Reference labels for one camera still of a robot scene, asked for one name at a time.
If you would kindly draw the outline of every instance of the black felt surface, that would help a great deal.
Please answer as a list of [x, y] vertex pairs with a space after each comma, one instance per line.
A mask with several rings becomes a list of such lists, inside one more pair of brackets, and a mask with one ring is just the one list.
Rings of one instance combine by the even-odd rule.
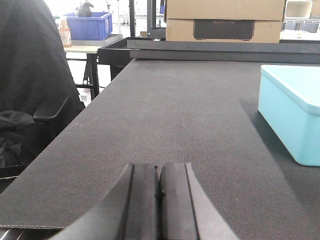
[[257, 112], [260, 66], [132, 61], [0, 195], [0, 225], [64, 228], [127, 163], [191, 162], [241, 239], [318, 239], [320, 168]]

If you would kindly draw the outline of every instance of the chair armrest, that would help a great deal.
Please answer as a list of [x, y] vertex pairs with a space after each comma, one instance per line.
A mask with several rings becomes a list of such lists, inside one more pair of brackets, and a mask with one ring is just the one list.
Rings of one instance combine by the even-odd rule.
[[36, 109], [33, 120], [37, 123], [47, 123], [54, 121], [67, 104], [68, 97], [49, 97]]

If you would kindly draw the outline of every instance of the black tray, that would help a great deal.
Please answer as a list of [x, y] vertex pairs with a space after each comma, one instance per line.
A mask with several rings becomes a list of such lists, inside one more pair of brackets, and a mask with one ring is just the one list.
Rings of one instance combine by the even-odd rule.
[[127, 40], [147, 40], [146, 37], [127, 37], [123, 38], [109, 46], [104, 46], [98, 49], [99, 64], [102, 65], [116, 65], [126, 66], [132, 58], [130, 57], [130, 50], [127, 48]]

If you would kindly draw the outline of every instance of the fabric surface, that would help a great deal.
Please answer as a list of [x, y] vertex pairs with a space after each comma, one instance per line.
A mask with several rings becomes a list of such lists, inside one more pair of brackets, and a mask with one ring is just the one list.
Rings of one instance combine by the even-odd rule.
[[133, 60], [0, 195], [0, 225], [65, 228], [127, 163], [191, 162], [240, 239], [319, 239], [320, 168], [258, 113], [260, 67]]
[[52, 127], [25, 112], [0, 112], [0, 168], [28, 166], [56, 136]]
[[53, 16], [43, 0], [0, 2], [0, 112], [33, 116], [46, 98], [69, 96], [68, 125], [81, 110]]

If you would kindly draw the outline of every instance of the plastic bottle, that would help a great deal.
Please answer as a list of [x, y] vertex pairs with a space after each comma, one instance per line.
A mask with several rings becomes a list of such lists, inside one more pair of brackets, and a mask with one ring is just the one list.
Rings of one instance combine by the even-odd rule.
[[61, 24], [59, 27], [60, 37], [64, 48], [70, 48], [71, 43], [71, 32], [68, 26], [67, 18], [61, 18]]

